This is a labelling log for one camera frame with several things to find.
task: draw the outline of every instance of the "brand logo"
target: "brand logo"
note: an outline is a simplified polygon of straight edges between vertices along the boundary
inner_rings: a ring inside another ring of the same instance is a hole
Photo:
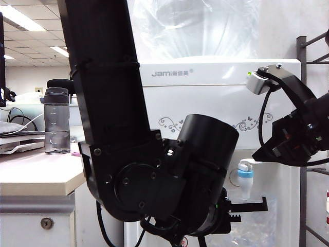
[[[189,76],[191,73],[193,73],[194,70],[173,70],[173,71],[155,71],[153,72],[153,77],[159,77],[159,76]]]

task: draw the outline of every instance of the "pink object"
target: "pink object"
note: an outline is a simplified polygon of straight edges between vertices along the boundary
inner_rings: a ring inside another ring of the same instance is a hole
[[[73,152],[71,153],[72,156],[76,156],[76,157],[80,157],[80,153],[77,153],[77,152]]]
[[[329,190],[327,190],[326,211],[327,211],[327,224],[329,224]]]

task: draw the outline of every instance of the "bottle cap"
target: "bottle cap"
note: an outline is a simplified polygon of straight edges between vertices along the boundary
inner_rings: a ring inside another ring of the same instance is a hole
[[[46,90],[43,104],[69,104],[68,89],[50,87]]]
[[[239,170],[237,170],[237,174],[241,178],[246,178],[246,179],[253,178],[253,170],[252,171],[243,171],[243,170],[239,169]]]

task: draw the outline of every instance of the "desk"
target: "desk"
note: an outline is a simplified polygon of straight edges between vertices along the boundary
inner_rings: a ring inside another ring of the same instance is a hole
[[[102,214],[107,233],[123,246],[123,223]],[[41,227],[43,218],[54,221],[51,229]],[[0,155],[0,236],[1,247],[106,247],[80,158],[43,148]]]
[[[1,155],[0,245],[76,246],[75,189],[84,182],[81,160],[70,153],[47,155],[41,148]],[[45,218],[50,229],[41,225]]]

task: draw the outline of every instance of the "black metal shelf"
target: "black metal shelf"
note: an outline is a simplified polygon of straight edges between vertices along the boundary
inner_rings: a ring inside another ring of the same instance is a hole
[[[297,59],[301,63],[301,81],[306,84],[307,82],[307,65],[308,64],[329,64],[329,61],[324,61],[324,59],[329,58],[329,54],[326,54],[314,61],[307,61],[306,59],[306,49],[307,46],[326,38],[326,42],[328,43],[329,30],[310,41],[306,41],[306,36],[299,36],[297,38]],[[325,171],[322,168],[312,168],[308,169],[307,167],[300,168],[300,215],[299,215],[299,247],[306,247],[306,233],[310,232],[313,236],[319,239],[324,245],[329,247],[329,242],[321,237],[317,232],[315,232],[312,228],[307,226],[307,172],[317,172],[324,175],[329,175],[329,172]]]

